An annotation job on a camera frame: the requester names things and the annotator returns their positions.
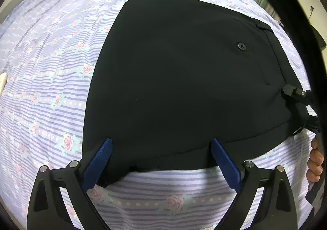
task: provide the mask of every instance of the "black pants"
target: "black pants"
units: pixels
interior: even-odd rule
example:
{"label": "black pants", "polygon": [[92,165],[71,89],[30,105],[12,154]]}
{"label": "black pants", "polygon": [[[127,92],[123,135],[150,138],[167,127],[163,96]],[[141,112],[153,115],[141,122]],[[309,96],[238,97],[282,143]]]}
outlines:
{"label": "black pants", "polygon": [[301,88],[269,25],[198,0],[129,0],[94,69],[83,154],[113,140],[102,186],[134,170],[213,166],[215,137],[257,157],[308,116],[282,95],[287,83]]}

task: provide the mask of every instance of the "striped bedsheet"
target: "striped bedsheet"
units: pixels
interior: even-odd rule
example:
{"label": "striped bedsheet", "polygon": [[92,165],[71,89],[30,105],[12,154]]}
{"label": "striped bedsheet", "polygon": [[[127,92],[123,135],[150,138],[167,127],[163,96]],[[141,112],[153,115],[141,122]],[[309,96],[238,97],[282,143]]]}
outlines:
{"label": "striped bedsheet", "polygon": [[[8,75],[0,99],[0,196],[23,226],[38,168],[61,168],[81,158],[84,111],[93,70],[126,1],[24,0],[0,26],[0,73]],[[290,39],[254,1],[201,1],[269,24],[303,88],[310,88]],[[305,200],[305,172],[312,138],[313,133],[303,131],[253,160],[259,167],[285,167],[299,226],[311,210]],[[96,186],[88,194],[114,230],[213,230],[235,191],[215,167],[133,172],[107,188]],[[243,229],[251,224],[261,194],[259,189]],[[82,229],[64,190],[63,198],[75,226]]]}

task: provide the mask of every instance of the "screw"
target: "screw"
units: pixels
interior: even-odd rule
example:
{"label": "screw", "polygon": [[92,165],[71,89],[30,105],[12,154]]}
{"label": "screw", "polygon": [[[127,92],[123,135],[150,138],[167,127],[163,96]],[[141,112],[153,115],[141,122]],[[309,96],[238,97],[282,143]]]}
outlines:
{"label": "screw", "polygon": [[46,166],[41,166],[40,167],[40,172],[41,173],[44,173],[46,171],[46,169],[47,169]]}
{"label": "screw", "polygon": [[284,167],[282,167],[282,166],[277,166],[277,170],[280,171],[280,172],[284,172]]}
{"label": "screw", "polygon": [[249,168],[254,167],[254,163],[253,163],[252,161],[246,161],[246,162],[245,162],[245,165],[246,165],[247,167],[249,167]]}
{"label": "screw", "polygon": [[78,161],[71,161],[70,163],[69,163],[69,166],[70,167],[76,167],[78,165]]}

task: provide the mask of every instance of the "bed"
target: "bed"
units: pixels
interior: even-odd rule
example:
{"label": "bed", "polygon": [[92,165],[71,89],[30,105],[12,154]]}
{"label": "bed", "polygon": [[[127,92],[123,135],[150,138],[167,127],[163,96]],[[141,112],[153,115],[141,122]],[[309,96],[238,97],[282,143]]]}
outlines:
{"label": "bed", "polygon": [[[42,165],[65,167],[81,159],[86,99],[104,40],[127,0],[23,0],[0,26],[0,74],[8,81],[0,98],[0,196],[26,227],[30,193]],[[271,26],[304,90],[303,63],[283,29],[252,0],[201,0],[236,10]],[[298,227],[312,207],[305,178],[310,141],[303,130],[253,159],[258,167],[283,165],[292,186]],[[67,192],[63,198],[82,229]],[[133,172],[107,188],[88,191],[115,230],[213,230],[236,195],[218,167],[170,172]],[[259,189],[243,229],[258,208]]]}

